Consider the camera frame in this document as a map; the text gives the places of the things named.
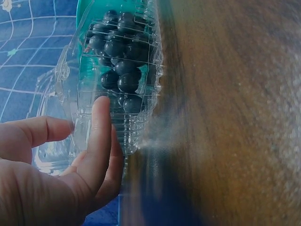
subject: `blue tablecloth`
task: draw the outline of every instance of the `blue tablecloth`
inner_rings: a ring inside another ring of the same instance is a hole
[[[37,78],[56,66],[76,29],[75,0],[0,0],[0,122],[24,119]],[[117,225],[119,199],[85,225]]]

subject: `blueberry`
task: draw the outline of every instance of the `blueberry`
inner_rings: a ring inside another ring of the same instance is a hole
[[[118,74],[113,70],[110,70],[101,75],[100,82],[105,89],[114,89],[117,87],[118,78]]]
[[[118,21],[117,12],[115,10],[110,10],[106,12],[103,16],[103,25],[108,29],[115,29]]]
[[[126,45],[125,59],[137,60],[141,54],[141,47],[137,42],[132,42]]]
[[[119,94],[117,99],[118,99],[118,103],[120,104],[120,106],[123,107],[123,102],[125,101],[126,98],[127,98],[127,94]]]
[[[131,34],[124,34],[123,43],[124,44],[130,44],[133,40],[133,36]]]
[[[118,98],[115,96],[109,96],[110,98],[110,109],[118,109],[120,108],[120,104],[118,102]]]
[[[94,26],[94,24],[91,24],[91,25],[89,26],[89,29],[88,29],[88,32],[87,32],[86,44],[89,43],[90,38],[93,36],[93,33],[92,33],[93,26]]]
[[[156,74],[157,69],[155,65],[149,65],[149,70],[147,72],[146,84],[147,85],[155,85],[156,83]]]
[[[141,77],[142,77],[142,72],[140,71],[139,68],[137,68],[136,71],[135,71],[135,72],[132,72],[131,74],[132,74],[132,76],[134,76],[138,81],[139,81],[139,80],[141,79]]]
[[[135,29],[136,32],[143,32],[144,31],[144,29],[141,26],[137,25],[137,24],[135,24],[134,29]]]
[[[149,36],[143,33],[138,33],[133,36],[133,41],[137,41],[140,45],[147,45],[149,42]]]
[[[144,30],[147,22],[146,22],[146,20],[143,19],[142,17],[135,16],[135,23],[136,23],[137,25],[141,26],[142,29]]]
[[[111,67],[111,59],[110,57],[104,52],[104,51],[99,51],[98,52],[99,57],[99,63],[103,66]]]
[[[115,64],[115,71],[120,76],[130,72],[135,72],[136,69],[136,64],[133,61],[129,60],[121,60],[117,64]]]
[[[116,65],[119,61],[120,61],[119,59],[115,59],[115,58],[112,58],[112,59],[111,59],[111,63],[112,63],[113,65]]]
[[[134,34],[136,32],[135,26],[135,23],[131,20],[121,20],[118,22],[117,29],[122,33]]]
[[[125,93],[135,93],[138,86],[139,80],[131,73],[122,75],[118,80],[118,88]]]
[[[143,110],[142,98],[136,95],[129,95],[123,102],[125,113],[137,114]]]
[[[104,40],[96,35],[92,36],[89,40],[91,49],[103,49]]]
[[[104,51],[111,57],[118,57],[123,54],[124,44],[121,41],[111,40],[104,45]]]
[[[119,94],[121,92],[118,87],[111,89],[111,91],[112,91],[112,95],[115,97],[119,97]]]
[[[111,10],[109,10],[108,12],[106,12],[104,14],[103,18],[104,19],[105,18],[113,18],[114,20],[117,21],[117,19],[118,19],[118,13],[115,10],[111,9]]]
[[[125,12],[125,13],[122,13],[120,14],[119,18],[118,18],[118,21],[134,21],[134,16],[132,13],[130,12]]]
[[[105,37],[105,39],[107,41],[111,41],[111,40],[120,40],[123,41],[123,33],[119,32],[119,31],[110,31],[108,33],[108,35]]]
[[[97,23],[93,25],[93,29],[92,29],[93,35],[97,35],[103,38],[107,32],[108,29],[102,23]]]

